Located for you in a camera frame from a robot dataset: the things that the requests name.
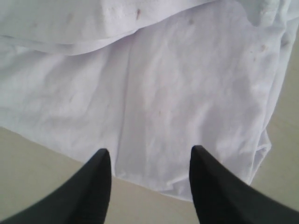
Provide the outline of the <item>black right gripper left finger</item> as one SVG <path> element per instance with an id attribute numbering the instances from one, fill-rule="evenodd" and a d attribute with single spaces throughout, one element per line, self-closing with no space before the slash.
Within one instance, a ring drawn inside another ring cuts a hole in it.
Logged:
<path id="1" fill-rule="evenodd" d="M 68 181 L 3 224 L 103 224 L 112 188 L 110 154 L 98 150 Z"/>

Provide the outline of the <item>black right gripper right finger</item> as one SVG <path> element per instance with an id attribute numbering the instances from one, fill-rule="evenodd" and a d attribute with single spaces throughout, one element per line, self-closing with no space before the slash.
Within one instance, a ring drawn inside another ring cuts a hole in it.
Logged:
<path id="1" fill-rule="evenodd" d="M 297 224 L 299 213 L 253 189 L 202 146 L 191 150 L 189 182 L 201 224 Z"/>

